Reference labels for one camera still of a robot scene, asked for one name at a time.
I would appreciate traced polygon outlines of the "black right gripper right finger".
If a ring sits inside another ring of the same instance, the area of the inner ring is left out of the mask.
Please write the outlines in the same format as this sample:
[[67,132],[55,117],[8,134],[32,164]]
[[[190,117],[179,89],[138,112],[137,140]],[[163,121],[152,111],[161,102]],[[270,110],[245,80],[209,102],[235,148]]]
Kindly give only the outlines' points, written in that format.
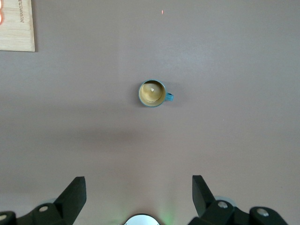
[[226,200],[216,200],[201,175],[192,177],[192,198],[198,216],[190,225],[287,225],[271,208],[256,206],[245,213]]

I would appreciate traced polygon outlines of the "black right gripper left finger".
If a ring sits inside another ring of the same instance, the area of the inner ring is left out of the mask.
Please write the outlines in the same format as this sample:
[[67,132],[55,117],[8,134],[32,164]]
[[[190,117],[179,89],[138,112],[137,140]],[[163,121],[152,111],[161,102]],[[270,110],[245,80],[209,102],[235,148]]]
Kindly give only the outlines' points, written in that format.
[[17,218],[13,211],[2,211],[2,225],[72,225],[86,203],[85,178],[75,177],[53,203],[43,203]]

